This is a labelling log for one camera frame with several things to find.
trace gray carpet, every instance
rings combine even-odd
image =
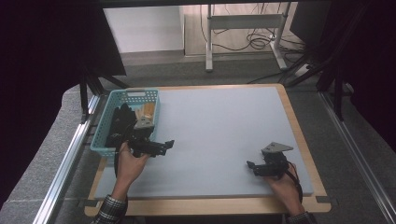
[[[261,60],[215,61],[214,69],[213,73],[206,73],[203,62],[128,65],[128,76],[119,79],[134,87],[245,84],[258,77],[279,72],[271,55],[265,55]],[[268,77],[257,83],[275,83],[278,79],[279,76]],[[317,220],[322,224],[386,223],[315,91],[317,79],[312,77],[294,88],[287,89],[324,187],[333,202],[332,211],[316,214]],[[118,88],[105,80],[103,84],[108,90]],[[62,110],[36,158],[0,212],[0,223],[32,223],[35,218],[79,124],[78,90],[79,88],[75,87],[64,95]],[[343,108],[347,127],[356,137],[375,175],[390,198],[395,201],[396,177],[392,171],[396,168],[396,155],[347,98],[344,100]],[[87,136],[86,142],[89,143],[91,138],[91,135]],[[84,215],[82,202],[88,196],[99,159],[96,153],[89,150],[89,146],[81,149],[50,223],[90,222],[91,219]],[[219,218],[215,219],[216,223],[227,220],[226,217]],[[192,219],[211,223],[204,217]],[[260,217],[240,217],[238,220],[238,223],[242,224],[265,223]],[[151,222],[148,219],[148,223],[169,221],[172,219],[157,218]]]

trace table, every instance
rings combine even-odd
[[[311,178],[313,194],[304,196],[303,205],[310,212],[328,212],[330,203],[320,203],[319,198],[326,198],[327,194],[322,185],[316,165],[314,164],[304,136],[294,115],[289,98],[283,86],[279,84],[263,85],[227,85],[227,86],[195,86],[195,87],[162,87],[160,91],[167,90],[199,90],[199,89],[234,89],[234,88],[268,88],[275,87],[282,105],[287,114],[292,133],[306,170]],[[102,159],[96,173],[89,200],[95,200],[94,194],[98,182],[106,167],[106,159]],[[95,207],[86,206],[85,214],[95,216],[102,202]],[[183,216],[183,215],[235,215],[235,214],[279,214],[286,209],[273,196],[264,197],[222,197],[222,198],[183,198],[183,199],[149,199],[129,201],[128,216]]]

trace basket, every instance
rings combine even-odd
[[[145,103],[155,103],[153,123],[157,123],[159,117],[160,100],[158,90],[144,89],[144,90],[119,90],[112,91],[109,94],[105,110],[99,120],[98,127],[93,136],[91,143],[91,150],[99,153],[102,157],[114,157],[116,149],[114,147],[105,147],[106,138],[108,136],[111,120],[114,114],[114,109],[126,103],[132,110],[135,110]],[[150,140],[155,139],[156,128],[150,136]]]

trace person's left hand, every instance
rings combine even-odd
[[[140,176],[149,157],[149,154],[143,154],[139,158],[135,157],[132,155],[128,143],[122,143],[119,153],[117,181],[111,194],[112,198],[125,199],[129,187]]]

